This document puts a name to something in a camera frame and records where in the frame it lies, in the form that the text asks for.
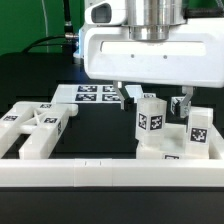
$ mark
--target white foam block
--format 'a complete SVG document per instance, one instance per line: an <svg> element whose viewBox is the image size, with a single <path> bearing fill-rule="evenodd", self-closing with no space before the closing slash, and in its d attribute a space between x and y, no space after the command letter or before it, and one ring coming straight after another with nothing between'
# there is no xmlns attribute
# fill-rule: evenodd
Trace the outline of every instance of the white foam block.
<svg viewBox="0 0 224 224"><path fill-rule="evenodd" d="M19 126L30 119L33 108L29 105L17 105L0 119L0 158L7 152L20 135Z"/></svg>
<svg viewBox="0 0 224 224"><path fill-rule="evenodd" d="M211 159L224 160L224 140L214 126L211 131L209 155Z"/></svg>
<svg viewBox="0 0 224 224"><path fill-rule="evenodd" d="M136 114L135 137L139 141L153 145L163 141L166 120L166 101L158 98L139 99Z"/></svg>
<svg viewBox="0 0 224 224"><path fill-rule="evenodd" d="M46 102L31 102L31 101L20 101L15 104L15 106L32 106L33 109L38 111L38 113L45 113L53 111L60 111L63 110L64 107L66 107L69 111L69 116L73 117L78 114L78 105L77 104L54 104L54 103L46 103Z"/></svg>
<svg viewBox="0 0 224 224"><path fill-rule="evenodd" d="M69 110L61 106L45 114L41 124L33 131L19 150L20 159L47 159L64 131Z"/></svg>
<svg viewBox="0 0 224 224"><path fill-rule="evenodd" d="M138 144L136 159L209 159L209 154L187 154L182 140L164 139L161 148Z"/></svg>
<svg viewBox="0 0 224 224"><path fill-rule="evenodd" d="M211 129L188 127L185 143L186 154L206 155L209 153Z"/></svg>
<svg viewBox="0 0 224 224"><path fill-rule="evenodd" d="M183 140L186 137L186 125L165 123L164 136L165 138Z"/></svg>
<svg viewBox="0 0 224 224"><path fill-rule="evenodd" d="M76 159L74 186L112 186L112 159Z"/></svg>
<svg viewBox="0 0 224 224"><path fill-rule="evenodd" d="M73 187L74 160L1 160L0 187Z"/></svg>
<svg viewBox="0 0 224 224"><path fill-rule="evenodd" d="M213 109L202 107L191 107L189 113L189 126L199 128L212 128Z"/></svg>
<svg viewBox="0 0 224 224"><path fill-rule="evenodd" d="M223 187L223 168L214 160L113 160L113 186Z"/></svg>

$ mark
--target block with marker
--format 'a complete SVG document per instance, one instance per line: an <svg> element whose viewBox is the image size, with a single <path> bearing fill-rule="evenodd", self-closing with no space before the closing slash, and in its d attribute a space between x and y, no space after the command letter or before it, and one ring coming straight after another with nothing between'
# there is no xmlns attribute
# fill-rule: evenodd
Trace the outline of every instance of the block with marker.
<svg viewBox="0 0 224 224"><path fill-rule="evenodd" d="M139 142L159 149L164 139L167 103L158 98L137 101L136 133Z"/></svg>
<svg viewBox="0 0 224 224"><path fill-rule="evenodd" d="M210 132L213 123L213 109L191 107L185 153L209 158Z"/></svg>

